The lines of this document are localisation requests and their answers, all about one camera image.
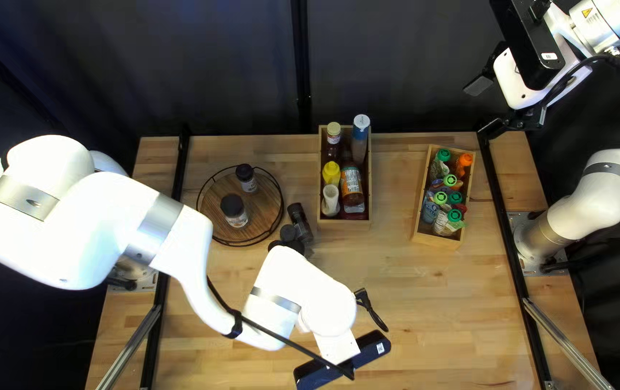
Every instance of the orange cap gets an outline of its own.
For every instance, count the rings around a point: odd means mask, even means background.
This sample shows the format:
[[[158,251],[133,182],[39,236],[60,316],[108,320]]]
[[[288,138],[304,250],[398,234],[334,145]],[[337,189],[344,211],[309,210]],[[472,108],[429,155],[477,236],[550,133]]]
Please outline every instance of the orange cap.
[[[468,154],[468,153],[464,153],[461,156],[459,156],[458,162],[462,166],[469,166],[469,165],[471,165],[471,163],[473,163],[473,156]]]

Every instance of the black cable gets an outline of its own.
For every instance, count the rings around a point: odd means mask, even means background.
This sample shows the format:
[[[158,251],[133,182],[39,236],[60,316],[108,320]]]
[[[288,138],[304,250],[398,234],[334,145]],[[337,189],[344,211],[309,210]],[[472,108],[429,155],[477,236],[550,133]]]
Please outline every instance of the black cable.
[[[382,318],[380,318],[380,316],[375,312],[375,309],[372,308],[372,303],[370,303],[370,298],[367,296],[367,291],[365,288],[355,291],[354,295],[356,296],[356,303],[359,306],[363,306],[367,310],[375,324],[377,324],[377,326],[379,326],[383,331],[389,332],[390,329],[387,327],[387,324],[382,321]]]
[[[218,291],[216,290],[216,288],[213,286],[213,283],[211,282],[211,279],[209,279],[209,276],[207,276],[207,284],[209,285],[209,289],[211,290],[211,292],[213,293],[213,296],[216,297],[216,300],[218,301],[218,303],[223,306],[223,308],[225,309],[226,312],[228,312],[230,315],[236,316],[239,312],[235,309],[232,309],[230,306],[228,306],[228,304],[223,300],[223,298],[220,296],[220,294],[218,293]],[[267,328],[264,328],[262,325],[257,324],[256,322],[250,320],[249,318],[245,317],[245,316],[240,316],[243,320],[243,322],[245,324],[248,324],[249,326],[252,326],[253,328],[260,330],[263,333],[268,334],[271,337],[274,337],[276,340],[279,340],[283,343],[285,343],[287,346],[293,347],[297,350],[299,350],[300,352],[303,352],[305,355],[313,358],[314,360],[317,360],[319,363],[322,363],[325,366],[331,367],[337,371],[339,371],[343,376],[349,378],[350,380],[354,380],[355,379],[355,375],[353,372],[351,372],[350,370],[347,370],[346,368],[342,368],[340,366],[338,366],[337,364],[332,363],[331,361],[324,359],[323,357],[319,356],[318,354],[314,353],[311,350],[306,349],[305,347],[294,343],[293,341],[288,340],[287,338],[281,336],[280,334],[274,333],[272,331],[270,331]]]
[[[570,68],[570,70],[568,70],[568,72],[565,73],[565,75],[563,75],[555,85],[553,85],[553,88],[551,88],[550,91],[548,91],[544,98],[539,102],[539,106],[547,106],[549,102],[551,102],[553,99],[555,99],[557,95],[563,92],[567,87],[568,81],[578,70],[580,70],[584,66],[591,64],[592,62],[600,60],[607,61],[613,66],[620,67],[620,59],[610,54],[598,54],[596,56],[584,58],[583,60],[579,61],[575,66]]]

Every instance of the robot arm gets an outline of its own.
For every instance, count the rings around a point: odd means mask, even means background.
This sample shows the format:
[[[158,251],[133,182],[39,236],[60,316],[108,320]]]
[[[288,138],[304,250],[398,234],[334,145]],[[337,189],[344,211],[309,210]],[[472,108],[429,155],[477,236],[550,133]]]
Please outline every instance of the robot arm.
[[[495,77],[508,106],[522,110],[542,101],[580,63],[573,48],[586,58],[620,55],[620,0],[580,0],[569,14],[563,13],[551,0],[491,0],[490,3],[507,49],[495,53],[492,73],[484,70],[484,77],[477,77],[464,88],[469,94],[478,95]],[[544,103],[557,102],[590,74],[589,66],[579,68],[564,89]]]
[[[177,278],[201,320],[231,332],[235,318],[207,286],[207,217],[125,175],[94,173],[91,154],[70,138],[31,139],[8,160],[0,175],[2,264],[47,285],[87,289],[128,255]],[[353,293],[287,247],[268,254],[243,315],[285,338],[294,325],[313,332],[332,363],[360,353]],[[264,350],[285,345],[247,324],[236,339]]]
[[[594,153],[577,189],[558,200],[531,228],[515,231],[519,253],[542,261],[568,244],[620,222],[620,149]]]

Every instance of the bottle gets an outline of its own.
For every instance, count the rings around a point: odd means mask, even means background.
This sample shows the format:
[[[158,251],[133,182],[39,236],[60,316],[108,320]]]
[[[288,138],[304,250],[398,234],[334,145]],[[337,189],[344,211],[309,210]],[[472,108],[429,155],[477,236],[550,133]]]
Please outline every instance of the bottle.
[[[457,164],[455,165],[455,168],[454,168],[455,176],[457,176],[458,178],[464,177],[464,175],[466,174],[466,172],[464,172],[464,167],[471,166],[471,164],[473,164],[472,155],[470,155],[469,153],[464,153],[461,156],[459,156],[459,158],[457,159]]]
[[[367,130],[370,126],[370,118],[365,114],[358,114],[354,118],[353,137],[351,137],[351,154],[354,162],[362,165],[367,151]]]
[[[464,199],[464,197],[461,195],[461,192],[459,191],[454,191],[453,193],[451,193],[449,195],[449,197],[447,198],[447,203],[451,204],[452,206],[461,203],[461,201]]]
[[[444,182],[444,185],[446,185],[447,187],[452,187],[453,185],[457,184],[457,176],[447,175],[444,177],[444,179],[442,179],[442,182]]]
[[[324,168],[322,169],[322,178],[324,179],[325,185],[335,185],[339,186],[339,180],[341,179],[341,170],[339,169],[339,164],[330,161],[327,164],[324,164]]]
[[[281,231],[279,233],[282,242],[293,241],[297,234],[298,231],[295,229],[295,226],[291,224],[281,226]]]
[[[457,230],[467,226],[461,217],[463,214],[458,209],[451,209],[446,214],[440,210],[433,222],[433,232],[444,237],[453,235]]]
[[[465,205],[462,205],[461,203],[457,203],[455,205],[452,205],[452,208],[458,209],[459,211],[461,211],[461,215],[464,215],[467,212],[467,207]]]
[[[360,170],[351,158],[350,151],[344,151],[341,160],[341,200],[346,212],[364,212],[365,211],[365,195],[363,195],[363,183],[360,180]],[[360,208],[355,211],[349,211],[346,208]]]
[[[240,164],[235,169],[235,176],[240,181],[243,191],[253,194],[257,192],[257,178],[254,176],[254,169],[249,164]]]
[[[439,206],[436,203],[424,199],[423,206],[421,208],[421,219],[426,224],[431,224],[434,222],[435,216],[437,216],[438,211]]]
[[[449,149],[440,149],[437,151],[433,163],[430,164],[430,178],[442,179],[449,174],[449,166],[445,164],[452,157]]]
[[[322,189],[322,206],[320,209],[327,217],[334,217],[339,213],[339,189],[333,184],[327,184]]]
[[[433,202],[438,205],[444,205],[445,203],[447,203],[447,194],[442,191],[436,192],[435,197],[433,198]]]
[[[326,125],[326,159],[324,161],[339,160],[339,142],[341,141],[341,125],[331,122]]]
[[[447,212],[452,209],[452,206],[447,203],[447,199],[449,199],[449,196],[443,191],[440,191],[435,193],[433,202],[438,205],[442,211]]]
[[[312,234],[312,230],[310,230],[310,224],[308,224],[308,219],[305,217],[305,210],[303,210],[303,205],[300,203],[292,203],[288,205],[288,216],[290,220],[293,222],[293,226],[297,230],[296,239],[303,244],[305,247],[309,247],[312,244],[315,237]]]
[[[245,225],[250,222],[250,217],[247,216],[247,212],[245,211],[243,199],[240,198],[239,195],[228,194],[224,196],[223,199],[221,199],[220,207],[228,225],[240,229],[244,228]]]

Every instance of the wooden crate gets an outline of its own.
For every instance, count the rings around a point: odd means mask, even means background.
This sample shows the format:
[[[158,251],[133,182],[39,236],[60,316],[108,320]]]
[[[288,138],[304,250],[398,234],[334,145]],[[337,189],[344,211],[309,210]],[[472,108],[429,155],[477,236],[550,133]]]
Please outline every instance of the wooden crate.
[[[351,132],[353,126],[341,126],[341,142],[348,141],[350,147]],[[323,231],[336,231],[336,230],[370,230],[372,225],[372,127],[367,129],[367,151],[365,152],[365,160],[363,166],[360,166],[360,179],[363,182],[363,192],[365,193],[365,209],[367,210],[367,219],[339,219],[338,216],[333,218],[327,218],[322,215],[322,189],[324,183],[322,181],[322,168],[325,161],[322,156],[326,153],[326,125],[320,125],[320,147],[319,157],[317,159],[317,229]]]
[[[430,186],[430,183],[435,180],[434,178],[429,178],[428,174],[430,171],[430,164],[433,162],[433,158],[437,155],[437,152],[440,149],[449,149],[452,157],[450,161],[453,162],[452,165],[457,161],[459,156],[464,153],[469,153],[473,156],[473,162],[470,166],[464,167],[464,177],[461,180],[464,182],[464,185],[461,186],[459,192],[464,195],[464,200],[462,203],[469,207],[469,194],[471,193],[471,179],[473,177],[473,166],[476,164],[476,153],[472,151],[464,151],[457,148],[449,148],[446,146],[439,145],[430,145],[428,146],[428,154],[426,156],[426,170],[423,173],[423,179],[421,180],[421,193],[416,198],[416,206],[414,207],[414,215],[413,215],[413,234],[411,235],[411,241],[418,242],[421,244],[428,244],[432,246],[437,246],[439,248],[444,249],[456,249],[461,245],[464,241],[464,234],[466,233],[466,228],[462,227],[459,229],[454,235],[449,237],[443,237],[432,233],[433,227],[430,224],[426,224],[421,220],[421,207],[423,206],[423,198],[426,195],[426,191]]]

